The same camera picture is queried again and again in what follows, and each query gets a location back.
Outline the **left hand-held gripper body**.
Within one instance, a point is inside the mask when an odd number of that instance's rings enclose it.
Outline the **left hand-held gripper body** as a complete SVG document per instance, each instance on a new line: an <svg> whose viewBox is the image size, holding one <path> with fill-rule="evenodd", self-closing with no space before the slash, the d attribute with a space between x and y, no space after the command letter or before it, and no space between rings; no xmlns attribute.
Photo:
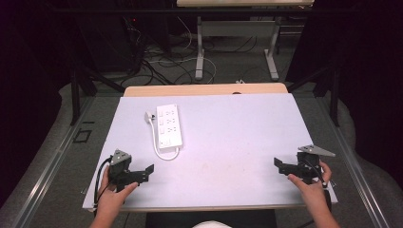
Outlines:
<svg viewBox="0 0 403 228"><path fill-rule="evenodd" d="M109 166L109 183L116 186L116 191L122 191L127 185L137 182L143 182L143 173L140 171L131 172L129 165L132 157L122 150L116 149Z"/></svg>

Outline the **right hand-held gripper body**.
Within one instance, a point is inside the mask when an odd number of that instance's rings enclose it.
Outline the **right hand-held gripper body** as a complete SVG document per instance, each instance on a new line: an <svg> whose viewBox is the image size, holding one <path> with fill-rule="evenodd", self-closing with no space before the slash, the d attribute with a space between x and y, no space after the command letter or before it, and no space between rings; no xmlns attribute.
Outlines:
<svg viewBox="0 0 403 228"><path fill-rule="evenodd" d="M319 146L310 144L301 146L297 152L297 164L284 164L289 175L293 174L306 184L312 184L315 178L323 181L319 165L320 156L334 157L336 154Z"/></svg>

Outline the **person's right hand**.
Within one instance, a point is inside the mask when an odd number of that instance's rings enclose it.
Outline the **person's right hand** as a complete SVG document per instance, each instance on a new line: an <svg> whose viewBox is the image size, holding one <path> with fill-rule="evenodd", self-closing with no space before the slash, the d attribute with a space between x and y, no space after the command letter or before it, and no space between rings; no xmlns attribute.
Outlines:
<svg viewBox="0 0 403 228"><path fill-rule="evenodd" d="M294 184L300 191L302 199L305 202L307 208L314 212L321 212L328 208L327 200L323 190L323 183L327 183L332 176L332 171L325 162L320 161L319 165L323 170L323 180L319 180L315 183L306 184L293 174L290 174L288 176L288 180L292 184Z"/></svg>

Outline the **person's left hand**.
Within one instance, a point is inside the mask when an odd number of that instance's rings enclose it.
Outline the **person's left hand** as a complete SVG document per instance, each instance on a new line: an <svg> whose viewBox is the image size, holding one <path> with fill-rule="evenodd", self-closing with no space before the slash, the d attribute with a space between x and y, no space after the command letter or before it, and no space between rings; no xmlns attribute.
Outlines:
<svg viewBox="0 0 403 228"><path fill-rule="evenodd" d="M106 167L103 174L97 214L118 216L125 199L137 188L138 183L133 182L127 185L122 191L117 192L116 187L109 183L108 171L109 166Z"/></svg>

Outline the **white power strip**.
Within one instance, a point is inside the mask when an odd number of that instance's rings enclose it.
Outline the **white power strip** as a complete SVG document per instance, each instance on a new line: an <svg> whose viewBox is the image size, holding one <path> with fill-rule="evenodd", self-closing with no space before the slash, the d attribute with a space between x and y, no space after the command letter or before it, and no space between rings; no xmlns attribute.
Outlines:
<svg viewBox="0 0 403 228"><path fill-rule="evenodd" d="M176 104L157 107L159 148L165 151L182 147L182 131Z"/></svg>

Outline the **white table mat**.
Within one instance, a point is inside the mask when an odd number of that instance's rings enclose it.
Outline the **white table mat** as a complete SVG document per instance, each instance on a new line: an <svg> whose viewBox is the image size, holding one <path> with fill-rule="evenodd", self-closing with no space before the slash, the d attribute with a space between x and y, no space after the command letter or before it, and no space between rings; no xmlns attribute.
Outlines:
<svg viewBox="0 0 403 228"><path fill-rule="evenodd" d="M154 152L146 112L177 105L183 147L173 161ZM213 96L123 97L100 158L121 149L133 170L155 167L125 201L133 212L296 207L297 188L278 172L275 159L297 161L311 143L289 93Z"/></svg>

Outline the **black metal stand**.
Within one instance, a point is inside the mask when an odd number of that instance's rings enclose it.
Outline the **black metal stand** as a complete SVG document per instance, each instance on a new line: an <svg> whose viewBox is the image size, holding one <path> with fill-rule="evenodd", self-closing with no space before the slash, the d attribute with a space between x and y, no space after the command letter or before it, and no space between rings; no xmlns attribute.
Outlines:
<svg viewBox="0 0 403 228"><path fill-rule="evenodd" d="M97 94L98 90L93 81L99 81L121 93L125 91L125 88L121 85L115 84L100 72L86 66L83 63L83 59L74 50L69 53L69 66L72 101L71 125L75 125L81 117L80 91L91 97Z"/></svg>
<svg viewBox="0 0 403 228"><path fill-rule="evenodd" d="M296 89L304 86L308 82L318 80L318 83L313 89L315 97L324 97L328 91L331 92L330 104L329 104L329 116L335 126L339 126L338 122L338 88L340 80L339 67L336 64L327 64L320 67L318 70L303 76L295 83L288 85L286 88L289 92L293 92Z"/></svg>

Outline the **person's white clothing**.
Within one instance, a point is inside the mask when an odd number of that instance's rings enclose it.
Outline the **person's white clothing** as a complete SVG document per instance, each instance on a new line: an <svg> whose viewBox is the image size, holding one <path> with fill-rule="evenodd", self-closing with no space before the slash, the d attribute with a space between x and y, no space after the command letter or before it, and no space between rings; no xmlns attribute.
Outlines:
<svg viewBox="0 0 403 228"><path fill-rule="evenodd" d="M204 221L204 222L198 223L195 226L193 226L192 228L232 228L232 227L227 224L224 224L222 222L209 220L209 221Z"/></svg>

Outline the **wooden table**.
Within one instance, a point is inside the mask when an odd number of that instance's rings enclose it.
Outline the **wooden table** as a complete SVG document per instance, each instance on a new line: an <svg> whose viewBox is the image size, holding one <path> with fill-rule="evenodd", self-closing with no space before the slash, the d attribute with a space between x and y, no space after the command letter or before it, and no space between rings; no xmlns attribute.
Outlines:
<svg viewBox="0 0 403 228"><path fill-rule="evenodd" d="M130 86L125 97L201 96L229 94L287 93L282 83L217 84L217 85L146 85Z"/></svg>

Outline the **black equipment cabinet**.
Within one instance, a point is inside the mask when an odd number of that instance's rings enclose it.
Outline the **black equipment cabinet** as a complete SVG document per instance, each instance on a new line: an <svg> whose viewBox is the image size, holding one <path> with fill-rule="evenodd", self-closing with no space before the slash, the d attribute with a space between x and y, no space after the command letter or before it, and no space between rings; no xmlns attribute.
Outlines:
<svg viewBox="0 0 403 228"><path fill-rule="evenodd" d="M82 16L76 22L97 70L137 73L141 33L123 16Z"/></svg>

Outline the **desk with grey legs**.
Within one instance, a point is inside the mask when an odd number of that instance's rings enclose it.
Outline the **desk with grey legs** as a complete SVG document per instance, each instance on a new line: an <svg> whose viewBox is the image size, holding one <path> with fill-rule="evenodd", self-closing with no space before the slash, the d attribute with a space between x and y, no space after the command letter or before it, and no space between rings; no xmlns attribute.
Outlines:
<svg viewBox="0 0 403 228"><path fill-rule="evenodd" d="M270 16L269 20L230 19L224 10L302 10L312 6L315 0L177 0L177 5L186 10L220 10L223 19L212 21L203 16L197 17L198 56L195 79L203 77L204 48L203 37L266 37L270 46L264 51L269 76L273 81L279 79L274 52L281 28L281 16Z"/></svg>

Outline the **aluminium floor rail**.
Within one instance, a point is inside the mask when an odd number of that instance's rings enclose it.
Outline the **aluminium floor rail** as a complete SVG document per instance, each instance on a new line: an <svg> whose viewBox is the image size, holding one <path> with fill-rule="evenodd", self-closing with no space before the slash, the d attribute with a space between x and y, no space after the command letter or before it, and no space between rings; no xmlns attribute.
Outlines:
<svg viewBox="0 0 403 228"><path fill-rule="evenodd" d="M334 121L330 117L330 108L327 105L325 98L316 98L322 115L324 116L326 122L332 129L336 140L341 148L341 157L346 164L349 174L355 184L358 195L363 202L366 211L374 225L374 228L391 228L389 222L386 220L381 208L378 205L374 197L374 193L366 181L362 168L355 157L355 154L350 145L348 145L346 139L344 138L341 129L334 124Z"/></svg>
<svg viewBox="0 0 403 228"><path fill-rule="evenodd" d="M96 99L85 98L82 114L70 124L64 102L56 122L2 209L6 228L86 228L93 214L82 207L99 160L102 129L93 115ZM92 133L87 143L74 143L78 130Z"/></svg>

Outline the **black floor socket frame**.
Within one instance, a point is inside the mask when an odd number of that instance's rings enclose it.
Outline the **black floor socket frame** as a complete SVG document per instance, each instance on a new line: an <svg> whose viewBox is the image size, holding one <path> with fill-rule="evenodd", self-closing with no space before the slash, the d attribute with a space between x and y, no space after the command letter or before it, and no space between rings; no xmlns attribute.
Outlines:
<svg viewBox="0 0 403 228"><path fill-rule="evenodd" d="M92 131L80 128L73 138L74 143L87 143Z"/></svg>

